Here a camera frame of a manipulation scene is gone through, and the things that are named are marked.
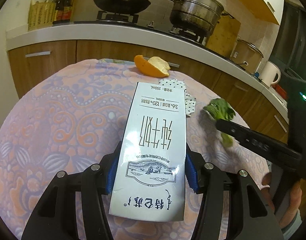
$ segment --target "table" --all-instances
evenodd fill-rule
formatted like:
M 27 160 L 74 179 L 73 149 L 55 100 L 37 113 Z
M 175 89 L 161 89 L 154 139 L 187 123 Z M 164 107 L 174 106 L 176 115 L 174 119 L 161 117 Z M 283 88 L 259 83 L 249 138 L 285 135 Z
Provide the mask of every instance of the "table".
M 268 172 L 265 159 L 236 141 L 225 150 L 214 122 L 202 110 L 218 96 L 183 73 L 170 71 L 169 79 L 184 81 L 187 92 L 197 99 L 195 113 L 186 119 L 190 148 L 224 171 L 247 170 L 260 187 Z M 157 84 L 159 79 L 142 75 L 134 63 L 90 59 L 62 69 L 15 105 L 0 130 L 0 216 L 19 239 L 57 171 L 81 172 L 114 151 L 139 81 Z M 238 114 L 233 121 L 247 126 Z M 201 197 L 186 181 L 181 222 L 146 222 L 107 214 L 114 239 L 190 239 Z M 224 199 L 220 239 L 225 239 L 228 222 L 227 196 Z M 109 196 L 103 201 L 108 212 Z M 85 239 L 78 193 L 77 226 L 80 239 Z

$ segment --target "cabinet drawer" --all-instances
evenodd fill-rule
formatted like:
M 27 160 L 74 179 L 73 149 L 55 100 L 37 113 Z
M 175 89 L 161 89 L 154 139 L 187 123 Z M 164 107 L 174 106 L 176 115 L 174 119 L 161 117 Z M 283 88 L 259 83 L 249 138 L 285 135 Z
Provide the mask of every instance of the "cabinet drawer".
M 304 179 L 300 180 L 300 188 L 303 194 L 301 196 L 301 203 L 299 206 L 299 210 L 300 210 L 300 216 L 303 220 L 306 217 L 306 180 Z
M 288 124 L 286 120 L 263 95 L 260 95 L 253 107 L 248 109 L 243 119 L 252 130 L 284 143 L 287 142 Z
M 244 82 L 222 73 L 214 90 L 243 117 L 258 102 L 261 93 Z
M 179 67 L 171 67 L 171 70 L 182 72 L 211 89 L 221 75 L 221 71 L 216 68 L 160 49 L 115 41 L 77 41 L 78 62 L 91 58 L 134 61 L 136 55 L 143 55 L 148 58 L 158 56 L 169 63 L 179 65 Z
M 115 41 L 77 41 L 77 62 L 85 59 L 120 59 L 134 61 L 136 55 L 146 55 L 146 47 Z
M 19 98 L 62 68 L 76 63 L 76 41 L 52 41 L 8 52 Z

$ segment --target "milk carton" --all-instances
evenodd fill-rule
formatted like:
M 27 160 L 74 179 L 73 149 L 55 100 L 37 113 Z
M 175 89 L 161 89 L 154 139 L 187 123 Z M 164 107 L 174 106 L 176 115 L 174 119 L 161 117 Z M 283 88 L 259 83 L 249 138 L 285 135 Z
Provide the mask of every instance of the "milk carton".
M 123 137 L 109 214 L 181 221 L 185 205 L 184 90 L 139 82 Z

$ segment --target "yellow basket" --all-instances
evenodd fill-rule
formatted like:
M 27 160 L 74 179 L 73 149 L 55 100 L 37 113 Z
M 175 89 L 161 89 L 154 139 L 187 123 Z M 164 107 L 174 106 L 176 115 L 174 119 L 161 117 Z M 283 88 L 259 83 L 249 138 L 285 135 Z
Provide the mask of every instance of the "yellow basket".
M 37 2 L 30 5 L 29 31 L 52 26 L 55 11 L 54 2 Z

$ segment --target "stainless steel pot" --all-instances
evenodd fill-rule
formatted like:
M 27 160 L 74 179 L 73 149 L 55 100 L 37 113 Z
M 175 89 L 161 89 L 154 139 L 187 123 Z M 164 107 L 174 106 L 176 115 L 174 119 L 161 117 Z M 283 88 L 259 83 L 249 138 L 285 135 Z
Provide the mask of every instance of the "stainless steel pot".
M 209 37 L 224 11 L 217 0 L 171 0 L 174 2 L 169 20 L 199 36 Z

